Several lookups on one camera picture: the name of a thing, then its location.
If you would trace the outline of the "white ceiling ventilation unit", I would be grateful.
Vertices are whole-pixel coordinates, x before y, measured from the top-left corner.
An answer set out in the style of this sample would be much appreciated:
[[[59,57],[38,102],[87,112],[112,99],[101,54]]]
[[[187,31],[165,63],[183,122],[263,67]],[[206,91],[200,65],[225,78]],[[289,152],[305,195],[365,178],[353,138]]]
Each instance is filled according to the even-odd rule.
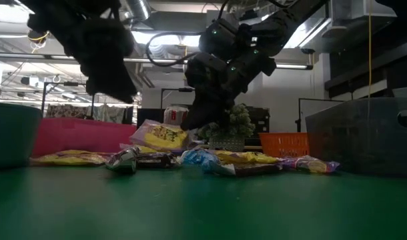
[[[334,19],[358,19],[361,17],[396,17],[393,9],[375,0],[330,0],[331,16]]]

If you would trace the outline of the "small silver ventilation duct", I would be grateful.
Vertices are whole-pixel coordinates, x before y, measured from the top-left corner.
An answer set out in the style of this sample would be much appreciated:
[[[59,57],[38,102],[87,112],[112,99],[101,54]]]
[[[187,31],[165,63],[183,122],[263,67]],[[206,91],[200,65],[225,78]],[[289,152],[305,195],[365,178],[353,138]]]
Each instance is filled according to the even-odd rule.
[[[145,21],[151,15],[151,7],[147,0],[124,0],[124,2],[127,19]]]

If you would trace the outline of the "artificial green potted plant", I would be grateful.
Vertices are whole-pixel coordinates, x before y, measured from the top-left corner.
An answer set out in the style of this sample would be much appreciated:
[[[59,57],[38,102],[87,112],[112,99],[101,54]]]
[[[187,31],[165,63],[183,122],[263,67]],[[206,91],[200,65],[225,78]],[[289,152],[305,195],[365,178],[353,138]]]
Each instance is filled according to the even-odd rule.
[[[240,152],[244,150],[245,138],[251,137],[254,129],[246,106],[239,104],[232,107],[227,128],[208,123],[198,129],[197,136],[208,143],[210,149]]]

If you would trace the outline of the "black round ceiling sensor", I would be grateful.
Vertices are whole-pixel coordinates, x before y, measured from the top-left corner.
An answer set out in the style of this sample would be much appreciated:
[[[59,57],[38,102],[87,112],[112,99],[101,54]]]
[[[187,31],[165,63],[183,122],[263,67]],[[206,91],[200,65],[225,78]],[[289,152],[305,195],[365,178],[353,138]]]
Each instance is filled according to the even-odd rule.
[[[32,53],[36,53],[38,50],[46,46],[47,38],[50,36],[49,31],[34,31],[30,30],[27,33],[27,38],[30,41],[30,46],[32,48]]]

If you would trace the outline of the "purple gummy candy bag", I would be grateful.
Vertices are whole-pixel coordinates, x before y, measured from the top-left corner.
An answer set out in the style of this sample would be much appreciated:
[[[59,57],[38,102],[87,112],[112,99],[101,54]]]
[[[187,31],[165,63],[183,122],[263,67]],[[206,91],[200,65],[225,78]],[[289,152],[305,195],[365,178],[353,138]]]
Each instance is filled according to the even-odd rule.
[[[322,161],[309,155],[301,157],[286,157],[282,159],[282,165],[288,169],[294,169],[297,171],[305,171],[309,173],[317,174],[329,174],[336,171],[340,166],[335,161]]]

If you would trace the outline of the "teal plastic bin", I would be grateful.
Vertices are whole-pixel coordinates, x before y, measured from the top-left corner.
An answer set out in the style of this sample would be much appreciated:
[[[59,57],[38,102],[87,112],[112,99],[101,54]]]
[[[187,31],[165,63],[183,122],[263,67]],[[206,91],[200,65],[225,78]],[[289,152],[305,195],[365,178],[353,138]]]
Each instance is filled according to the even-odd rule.
[[[0,103],[0,169],[29,164],[41,120],[37,108]]]

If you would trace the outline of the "bright ceiling light panel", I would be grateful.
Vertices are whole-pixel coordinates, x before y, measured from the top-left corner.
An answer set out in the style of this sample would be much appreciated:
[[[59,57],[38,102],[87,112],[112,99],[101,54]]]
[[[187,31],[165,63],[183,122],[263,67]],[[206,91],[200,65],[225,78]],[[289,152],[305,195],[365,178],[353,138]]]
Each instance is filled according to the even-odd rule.
[[[147,44],[156,33],[144,33],[139,31],[131,32],[135,41],[139,44]],[[180,36],[180,35],[164,35],[155,38],[151,42],[151,46],[156,45],[185,45],[188,47],[197,47],[199,45],[199,35],[195,36]]]

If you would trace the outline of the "black metal frame stand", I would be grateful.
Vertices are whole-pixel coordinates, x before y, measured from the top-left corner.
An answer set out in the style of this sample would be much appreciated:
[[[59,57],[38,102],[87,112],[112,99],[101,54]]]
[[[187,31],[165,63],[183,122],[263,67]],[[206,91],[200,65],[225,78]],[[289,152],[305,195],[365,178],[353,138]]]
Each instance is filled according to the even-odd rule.
[[[63,83],[44,82],[43,83],[43,94],[42,94],[42,100],[41,100],[41,112],[42,113],[45,110],[46,95],[50,91],[52,91],[52,89],[54,89],[55,87],[57,87],[60,84],[63,85],[63,86],[66,86],[66,87],[78,87],[78,86],[86,87],[87,86],[86,83],[78,83],[78,82],[72,82],[72,81],[66,81],[66,82],[63,82]],[[48,85],[52,86],[52,88],[50,90],[47,90]],[[94,106],[95,106],[95,94],[92,95],[92,98],[91,98],[91,115],[90,115],[91,117],[93,116],[93,112],[94,112],[93,108],[94,108]]]
[[[192,88],[189,88],[189,87],[183,87],[183,88],[177,88],[177,89],[174,89],[174,88],[162,88],[161,89],[161,95],[160,95],[160,104],[159,104],[160,109],[163,109],[163,100],[164,100],[163,93],[165,91],[178,91],[178,92],[182,92],[182,93],[191,93],[191,92],[194,92],[195,89],[192,89]]]

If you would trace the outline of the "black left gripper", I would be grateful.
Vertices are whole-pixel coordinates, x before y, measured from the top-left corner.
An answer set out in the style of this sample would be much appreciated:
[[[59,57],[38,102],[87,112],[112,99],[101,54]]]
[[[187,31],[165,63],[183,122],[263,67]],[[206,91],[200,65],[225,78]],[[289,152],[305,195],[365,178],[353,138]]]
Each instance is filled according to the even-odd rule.
[[[137,89],[123,61],[133,53],[131,31],[115,19],[87,19],[71,29],[69,54],[81,65],[89,95],[103,93],[133,103]],[[107,79],[101,78],[111,74]]]

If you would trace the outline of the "long tube light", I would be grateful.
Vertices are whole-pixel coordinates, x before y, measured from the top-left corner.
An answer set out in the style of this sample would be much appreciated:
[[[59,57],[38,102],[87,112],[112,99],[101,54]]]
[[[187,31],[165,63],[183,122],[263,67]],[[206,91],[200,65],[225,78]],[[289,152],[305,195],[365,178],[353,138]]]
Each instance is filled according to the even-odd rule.
[[[0,61],[20,61],[26,60],[31,63],[62,63],[74,64],[77,61],[73,57],[65,55],[48,55],[48,54],[28,54],[28,53],[1,53]],[[173,63],[175,59],[154,59],[157,63]],[[125,63],[151,63],[146,58],[125,58]],[[312,70],[312,65],[300,65],[293,63],[276,63],[278,69],[291,70]]]

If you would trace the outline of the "patterned hanging cloth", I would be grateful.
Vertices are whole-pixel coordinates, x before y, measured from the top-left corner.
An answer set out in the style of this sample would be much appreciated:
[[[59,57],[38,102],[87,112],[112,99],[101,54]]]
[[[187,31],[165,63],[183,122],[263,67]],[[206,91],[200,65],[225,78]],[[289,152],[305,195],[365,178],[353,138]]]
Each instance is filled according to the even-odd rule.
[[[133,107],[110,107],[109,105],[77,107],[73,105],[48,105],[46,118],[70,117],[108,123],[133,124]]]

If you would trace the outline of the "green table mat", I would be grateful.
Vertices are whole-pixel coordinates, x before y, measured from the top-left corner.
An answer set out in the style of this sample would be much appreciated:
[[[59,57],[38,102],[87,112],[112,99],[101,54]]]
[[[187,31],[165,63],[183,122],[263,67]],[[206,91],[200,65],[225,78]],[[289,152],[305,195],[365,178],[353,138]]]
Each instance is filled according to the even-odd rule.
[[[0,240],[407,240],[407,179],[11,169]]]

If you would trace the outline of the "red plastic bin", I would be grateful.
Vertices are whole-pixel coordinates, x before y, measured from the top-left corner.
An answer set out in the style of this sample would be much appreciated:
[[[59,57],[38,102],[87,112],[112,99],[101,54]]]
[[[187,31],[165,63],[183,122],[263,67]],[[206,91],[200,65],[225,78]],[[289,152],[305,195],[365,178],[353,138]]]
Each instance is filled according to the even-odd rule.
[[[129,143],[137,127],[77,118],[44,118],[37,132],[32,157],[66,150],[117,153]]]

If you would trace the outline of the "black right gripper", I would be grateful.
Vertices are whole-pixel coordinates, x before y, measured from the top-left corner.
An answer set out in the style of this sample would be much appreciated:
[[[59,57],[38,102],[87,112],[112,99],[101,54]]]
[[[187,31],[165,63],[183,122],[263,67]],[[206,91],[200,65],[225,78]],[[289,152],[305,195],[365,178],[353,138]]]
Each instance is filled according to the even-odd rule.
[[[192,106],[180,125],[182,130],[199,129],[208,123],[227,128],[234,99],[248,90],[257,75],[268,72],[268,56],[257,49],[248,49],[226,62],[204,53],[203,66],[207,77],[203,92],[195,92]]]

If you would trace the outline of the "orange plastic basket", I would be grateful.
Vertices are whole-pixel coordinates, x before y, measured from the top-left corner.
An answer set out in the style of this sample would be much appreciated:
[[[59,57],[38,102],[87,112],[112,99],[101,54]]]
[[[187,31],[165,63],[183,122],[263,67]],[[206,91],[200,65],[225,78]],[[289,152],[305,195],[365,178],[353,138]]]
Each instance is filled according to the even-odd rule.
[[[310,154],[307,133],[260,133],[263,153],[271,157],[301,157]]]

